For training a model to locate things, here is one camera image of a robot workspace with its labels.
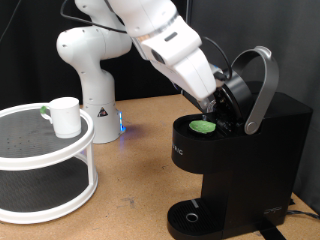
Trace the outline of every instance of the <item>coffee maker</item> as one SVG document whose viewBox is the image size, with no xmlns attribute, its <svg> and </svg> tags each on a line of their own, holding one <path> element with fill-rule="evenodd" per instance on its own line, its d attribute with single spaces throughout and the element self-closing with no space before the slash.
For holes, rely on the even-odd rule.
<svg viewBox="0 0 320 240">
<path fill-rule="evenodd" d="M 262 84 L 241 75 L 253 59 L 265 67 Z M 233 77 L 214 93 L 214 111 L 183 116 L 173 124 L 172 160 L 190 173 L 203 174 L 201 196 L 173 205 L 168 230 L 181 240 L 219 240 L 264 231 L 285 220 L 312 109 L 276 92 L 278 65 L 269 49 L 241 53 Z M 216 124 L 199 134 L 190 122 Z"/>
</svg>

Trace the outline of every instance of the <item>black cable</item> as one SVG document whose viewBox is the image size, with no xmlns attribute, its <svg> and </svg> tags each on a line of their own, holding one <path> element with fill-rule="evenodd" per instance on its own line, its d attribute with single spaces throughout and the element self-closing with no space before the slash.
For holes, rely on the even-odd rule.
<svg viewBox="0 0 320 240">
<path fill-rule="evenodd" d="M 320 216 L 314 213 L 307 213 L 307 212 L 301 212 L 301 211 L 297 211 L 297 210 L 288 210 L 287 215 L 293 215 L 293 214 L 305 214 L 308 215 L 310 217 L 313 217 L 315 219 L 320 220 Z"/>
<path fill-rule="evenodd" d="M 229 76 L 228 76 L 227 80 L 230 80 L 232 78 L 232 68 L 231 68 L 231 64 L 230 64 L 226 54 L 224 53 L 224 51 L 219 47 L 219 45 L 216 42 L 214 42 L 210 38 L 208 38 L 208 37 L 202 37 L 202 38 L 209 41 L 211 44 L 213 44 L 219 50 L 219 52 L 221 53 L 221 55 L 224 58 L 224 61 L 226 62 L 227 66 L 228 66 Z"/>
<path fill-rule="evenodd" d="M 19 0 L 19 2 L 17 3 L 16 8 L 15 8 L 15 9 L 14 9 L 14 11 L 13 11 L 12 16 L 11 16 L 11 18 L 10 18 L 10 20 L 9 20 L 9 23 L 8 23 L 8 25 L 7 25 L 6 29 L 4 30 L 4 32 L 3 32 L 3 34 L 2 34 L 2 36 L 1 36 L 1 38 L 0 38 L 0 43 L 1 43 L 1 41 L 2 41 L 2 39 L 3 39 L 3 37 L 4 37 L 4 35 L 6 34 L 6 32 L 7 32 L 8 28 L 9 28 L 9 26 L 10 26 L 11 22 L 12 22 L 12 19 L 13 19 L 14 15 L 16 14 L 16 12 L 17 12 L 17 10 L 18 10 L 19 6 L 20 6 L 21 1 L 22 1 L 22 0 Z"/>
<path fill-rule="evenodd" d="M 107 29 L 107 30 L 110 30 L 110 31 L 118 32 L 118 33 L 127 33 L 126 31 L 122 31 L 122 30 L 119 30 L 119 29 L 106 27 L 106 26 L 103 26 L 103 25 L 100 25 L 100 24 L 97 24 L 97 23 L 86 21 L 86 20 L 81 19 L 81 18 L 76 18 L 76 17 L 71 17 L 71 16 L 68 16 L 68 15 L 65 15 L 63 13 L 63 11 L 64 11 L 64 7 L 66 6 L 67 2 L 68 2 L 68 0 L 65 0 L 62 3 L 61 10 L 60 10 L 60 14 L 61 14 L 62 17 L 67 18 L 67 19 L 72 20 L 72 21 L 81 22 L 81 23 L 85 23 L 85 24 L 89 24 L 89 25 L 94 25 L 94 26 L 101 27 L 101 28 L 104 28 L 104 29 Z"/>
</svg>

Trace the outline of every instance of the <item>warning label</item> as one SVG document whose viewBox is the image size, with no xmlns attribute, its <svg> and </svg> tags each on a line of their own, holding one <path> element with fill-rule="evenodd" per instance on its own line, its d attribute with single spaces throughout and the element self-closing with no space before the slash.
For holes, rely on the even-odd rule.
<svg viewBox="0 0 320 240">
<path fill-rule="evenodd" d="M 98 117 L 106 117 L 108 116 L 108 113 L 106 110 L 104 110 L 104 108 L 101 108 L 99 114 L 98 114 Z"/>
</svg>

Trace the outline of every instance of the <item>table surface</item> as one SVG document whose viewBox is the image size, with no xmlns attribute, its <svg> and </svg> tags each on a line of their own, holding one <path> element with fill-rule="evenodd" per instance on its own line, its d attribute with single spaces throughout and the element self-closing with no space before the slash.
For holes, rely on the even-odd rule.
<svg viewBox="0 0 320 240">
<path fill-rule="evenodd" d="M 0 222 L 0 240 L 7 239 L 172 239 L 167 212 L 180 201 L 198 198 L 202 175 L 185 172 L 171 160 L 172 123 L 199 113 L 181 95 L 117 102 L 125 134 L 108 144 L 94 145 L 98 188 L 75 212 L 46 223 L 15 225 Z M 289 209 L 313 212 L 297 196 Z M 320 221 L 292 215 L 278 226 L 290 240 L 320 239 Z M 263 240 L 259 232 L 231 238 Z"/>
</svg>

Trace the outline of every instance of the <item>blue led light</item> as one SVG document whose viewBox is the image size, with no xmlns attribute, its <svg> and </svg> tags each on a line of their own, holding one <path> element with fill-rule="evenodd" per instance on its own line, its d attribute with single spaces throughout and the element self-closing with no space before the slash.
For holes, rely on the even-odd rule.
<svg viewBox="0 0 320 240">
<path fill-rule="evenodd" d="M 126 130 L 126 127 L 122 125 L 122 112 L 119 112 L 119 116 L 120 116 L 120 131 L 123 132 Z"/>
</svg>

